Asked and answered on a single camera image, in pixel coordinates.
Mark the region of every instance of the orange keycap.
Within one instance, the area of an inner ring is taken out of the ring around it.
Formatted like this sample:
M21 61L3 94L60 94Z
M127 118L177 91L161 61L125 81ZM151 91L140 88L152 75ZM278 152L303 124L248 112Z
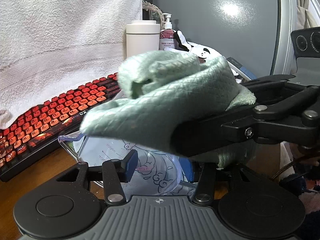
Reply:
M26 122L24 125L22 125L22 129L25 130L30 126L29 122Z
M14 130L14 134L17 135L18 133L22 132L22 128L18 127L16 130Z
M94 106L97 103L96 100L92 100L90 102L87 103L88 106Z
M39 121L35 124L35 129L39 129L42 126L42 122Z
M64 108L64 105L58 105L56 109L57 109L57 111L60 111L60 110L62 110L63 108Z
M79 101L79 104L84 105L84 104L86 104L87 102L88 102L88 100L84 98L84 99L82 99L82 100Z
M41 114L40 116L39 116L39 119L40 120L43 120L44 118L46 118L47 117L47 114L46 113L43 113L43 114Z
M22 138L23 143L26 143L28 140L30 140L30 135L28 134Z
M13 144L13 147L16 149L16 148L18 148L20 145L21 145L21 140L18 140L18 141L16 141L16 142Z
M49 128L50 128L49 125L46 123L43 126L41 126L40 130L41 130L41 132L44 132L44 131L48 130Z
M79 111L77 109L73 109L69 112L69 115L75 115L77 114Z
M79 111L82 111L82 110L87 109L87 108L88 108L87 105L81 105L81 106L78 107Z
M17 138L15 136L13 136L10 141L9 141L9 144L12 145L14 144L15 142L17 141Z
M96 94L96 93L98 93L98 92L99 92L98 90L94 89L94 90L91 90L91 91L90 91L90 94L94 95L94 94Z
M88 97L88 100L89 100L89 101L92 101L92 100L95 100L96 98L97 98L97 97L96 97L95 95L92 95L92 96L89 96L89 97Z
M50 122L50 125L51 125L51 126L54 126L54 125L56 125L56 124L58 124L58 123L59 123L58 119L53 119L53 120Z
M51 121L51 117L48 116L48 117L43 119L43 124L49 123L50 121Z
M63 114L59 117L60 121L66 120L69 117L67 114Z
M73 101L76 103L76 102L79 102L82 98L81 97L76 97L73 99Z
M24 132L22 131L21 133L19 133L18 135L17 135L17 139L18 140L20 140L20 139L22 139L23 137L24 137Z
M39 133L40 133L40 131L39 131L38 129L34 130L34 131L31 133L32 138L33 138L33 137L36 137Z
M68 107L65 107L61 110L61 114L66 114L70 111L70 109Z
M50 109L49 111L48 111L48 115L52 115L52 114L54 114L56 112L56 110L54 109L54 108L52 108L52 109Z
M52 118L58 118L61 114L59 112L55 112L53 115L52 115Z
M26 134L29 134L33 131L33 127L30 126L29 128L26 129Z
M89 94L89 93L84 93L84 94L82 94L81 96L82 96L83 98L87 98L87 97L90 96L90 94Z
M105 98L104 96L97 98L97 101L98 101L98 102L102 102L102 101L104 101L104 100L106 100L106 98Z
M34 125L35 123L39 122L38 118L34 118L31 120L31 125Z
M79 106L78 103L74 103L70 106L71 109L76 109Z
M14 136L13 132L9 133L8 136L7 136L8 140L10 140L13 136Z
M65 106L71 106L72 104L73 104L73 101L68 100L64 105L65 105Z

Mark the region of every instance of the green cloth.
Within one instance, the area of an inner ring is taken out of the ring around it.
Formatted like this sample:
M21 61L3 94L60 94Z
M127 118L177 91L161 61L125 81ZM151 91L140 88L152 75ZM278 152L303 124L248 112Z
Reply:
M256 101L247 88L236 83L224 57L200 64L193 54L147 52L123 62L118 83L127 98L90 110L81 132L124 139L172 154L176 152L170 148L170 137L178 124ZM253 149L250 141L197 157L225 167L233 161L245 161Z

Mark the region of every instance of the black device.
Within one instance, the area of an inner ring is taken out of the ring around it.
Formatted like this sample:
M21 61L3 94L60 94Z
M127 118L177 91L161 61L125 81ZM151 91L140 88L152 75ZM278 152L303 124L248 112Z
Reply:
M289 83L292 77L244 84L255 93L255 105L179 125L172 147L185 156L251 139L312 148L319 138L320 88ZM184 148L191 137L197 147ZM22 239L297 239L302 202L241 164L218 171L204 163L192 199L134 195L127 201L120 182L130 180L136 155L99 167L78 163L24 195L13 212ZM89 182L101 180L104 200L89 192ZM220 200L214 200L217 180L230 189Z

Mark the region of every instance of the wooden desk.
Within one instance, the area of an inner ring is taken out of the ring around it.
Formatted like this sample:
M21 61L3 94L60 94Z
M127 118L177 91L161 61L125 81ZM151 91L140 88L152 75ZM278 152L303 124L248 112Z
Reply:
M249 163L249 167L268 175L278 171L279 155L270 155L270 152L274 151L272 147L270 146L262 151L257 158ZM60 148L33 164L9 182L0 182L0 240L16 240L21 236L12 213L18 199L75 163L76 161L63 148ZM93 182L91 192L98 198L104 198L103 189ZM214 197L220 199L227 192L226 184L217 184Z

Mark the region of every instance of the keycap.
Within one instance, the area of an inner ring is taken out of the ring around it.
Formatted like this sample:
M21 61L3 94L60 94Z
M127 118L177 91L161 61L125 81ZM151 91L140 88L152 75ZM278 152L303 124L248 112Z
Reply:
M40 130L41 130L41 132L44 132L44 131L48 130L49 128L50 128L49 125L46 123L43 126L41 126Z
M32 119L33 119L33 116L32 115L28 115L26 117L26 122L30 122Z
M58 104L63 104L65 101L66 101L65 98L61 98L61 99L58 100Z
M41 114L41 115L39 116L39 119L40 119L40 120L43 120L43 119L46 118L46 117L47 117L47 114L44 113L44 114Z
M107 88L104 86L101 86L101 87L98 87L97 89L98 89L98 91L103 91L103 90L106 90Z
M66 100L71 100L72 98L74 98L73 95L67 95L67 96L66 96Z
M78 96L80 96L81 94L82 94L81 91L77 91L77 92L74 93L74 96L75 96L75 97L78 97Z
M61 111L65 106L64 105L58 105L56 107L57 111Z
M81 91L82 91L82 93L87 93L87 92L90 91L90 88L84 88L84 89L82 89Z
M91 90L94 90L94 89L97 89L97 85L92 85L92 86L90 86L89 88L91 89Z
M39 121L35 124L35 129L39 129L42 126L42 122Z
M49 106L50 106L50 108L55 108L57 105L58 105L57 102L53 102Z
M91 90L91 91L90 91L90 94L94 95L94 94L96 94L96 93L98 93L98 92L99 92L98 90L94 89L94 90Z
M67 114L63 114L59 116L60 121L66 120L69 116Z
M56 112L56 110L53 108L53 109L50 109L49 111L48 111L48 115L52 115L52 114L54 114Z
M22 131L21 133L19 133L19 134L17 135L17 139L20 140L20 139L22 139L24 136L25 136L25 133L24 133L24 131Z
M74 103L70 106L70 109L75 109L75 108L78 108L79 107L79 104L78 103Z
M65 102L65 106L71 106L73 104L73 101L71 101L71 100L69 100L69 101L67 101L67 102Z
M30 126L26 129L26 134L30 134L33 131L33 126Z
M89 94L89 93L84 93L84 94L82 94L81 96L82 96L82 98L87 98L87 97L90 96L90 94Z
M16 130L18 127L18 125L16 123L14 123L13 125L10 126L10 131L13 132L14 130Z
M87 102L88 102L88 100L87 100L86 98L84 98L84 99L81 99L81 100L79 101L79 104L84 105L84 104L86 104Z
M42 122L43 122L43 124L46 124L46 123L49 123L50 121L51 121L51 117L48 116L48 117L44 118Z
M61 114L66 114L70 111L70 109L68 107L65 107L61 110Z

